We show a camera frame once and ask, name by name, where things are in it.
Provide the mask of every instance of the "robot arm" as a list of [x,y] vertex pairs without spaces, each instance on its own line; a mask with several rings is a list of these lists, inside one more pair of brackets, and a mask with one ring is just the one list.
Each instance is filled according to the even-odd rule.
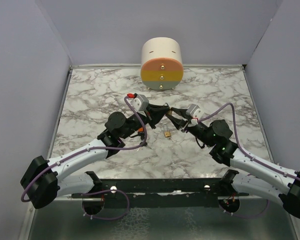
[[[132,99],[133,107],[128,103],[128,98]],[[88,164],[107,159],[120,150],[133,150],[146,144],[145,124],[156,128],[156,124],[170,110],[168,105],[149,104],[144,95],[136,93],[128,94],[124,101],[134,115],[126,118],[121,112],[112,113],[105,123],[106,129],[97,139],[62,156],[47,160],[39,156],[32,160],[20,181],[24,188],[21,200],[31,201],[33,206],[39,209],[51,203],[57,196],[88,193],[99,184],[98,177],[93,172],[86,172],[80,176],[70,174]],[[138,146],[124,148],[122,139],[128,138],[140,128],[144,128],[144,141]]]
[[173,125],[182,132],[194,135],[197,141],[203,143],[201,148],[212,147],[209,154],[216,162],[251,174],[245,175],[235,170],[225,174],[226,183],[231,185],[234,193],[248,193],[268,199],[300,218],[300,171],[266,161],[232,142],[230,137],[233,132],[225,120],[215,120],[206,126],[198,120],[203,111],[197,105],[192,104],[188,109],[172,107],[171,110],[183,118],[166,114]]

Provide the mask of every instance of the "marble table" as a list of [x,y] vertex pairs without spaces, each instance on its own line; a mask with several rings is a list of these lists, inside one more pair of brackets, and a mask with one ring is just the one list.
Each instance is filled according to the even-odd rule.
[[[143,94],[156,105],[168,103],[176,108],[187,108],[197,104],[205,115],[232,102],[240,142],[248,151],[270,160],[245,76],[239,67],[187,68],[181,83],[165,91],[147,89],[140,79],[139,67],[74,69],[51,156],[66,154],[92,141],[105,129],[111,113],[120,111],[129,117],[132,112],[124,103],[127,93]],[[230,107],[205,124],[216,119],[225,119],[233,131]],[[170,129],[171,140],[164,136],[164,124]],[[217,178],[229,169],[211,158],[210,149],[200,149],[190,133],[174,129],[167,118],[156,129],[148,126],[147,130],[149,147],[121,151],[74,174],[94,171],[103,179]],[[132,147],[140,140],[127,138],[124,142]]]

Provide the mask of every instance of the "marble tabletop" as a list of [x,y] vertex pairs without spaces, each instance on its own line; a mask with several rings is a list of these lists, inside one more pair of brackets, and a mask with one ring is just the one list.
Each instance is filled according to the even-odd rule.
[[[239,67],[187,68],[180,84],[165,91],[147,89],[138,67],[74,69],[51,156],[66,154],[91,142],[105,129],[104,124],[113,112],[131,116],[124,102],[127,93],[143,94],[155,105],[168,103],[176,108],[188,108],[190,104],[197,104],[205,115],[232,102],[240,142],[248,151],[270,160],[245,76]],[[216,119],[225,119],[233,131],[230,107],[205,124]],[[171,139],[164,136],[164,124],[169,127]],[[156,129],[148,126],[147,131],[149,147],[120,151],[74,175],[94,171],[100,178],[111,179],[217,178],[229,169],[212,159],[210,149],[200,149],[190,133],[174,129],[166,117]],[[138,145],[140,139],[127,138],[124,142],[132,147]]]

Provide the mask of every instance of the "red object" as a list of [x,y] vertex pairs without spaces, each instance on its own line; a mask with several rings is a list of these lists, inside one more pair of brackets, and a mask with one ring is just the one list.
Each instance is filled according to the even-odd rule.
[[130,98],[130,99],[136,98],[136,96],[135,96],[134,94],[132,94],[132,93],[128,93],[127,96],[128,96],[128,98]]

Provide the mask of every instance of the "gray wall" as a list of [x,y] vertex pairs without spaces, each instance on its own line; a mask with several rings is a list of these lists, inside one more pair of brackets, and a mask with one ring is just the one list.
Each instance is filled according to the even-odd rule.
[[246,73],[274,160],[299,170],[300,0],[283,1]]
[[155,37],[185,64],[247,64],[282,0],[36,0],[73,63],[139,64]]
[[69,64],[33,0],[0,0],[0,240],[18,237],[19,182],[47,153]]

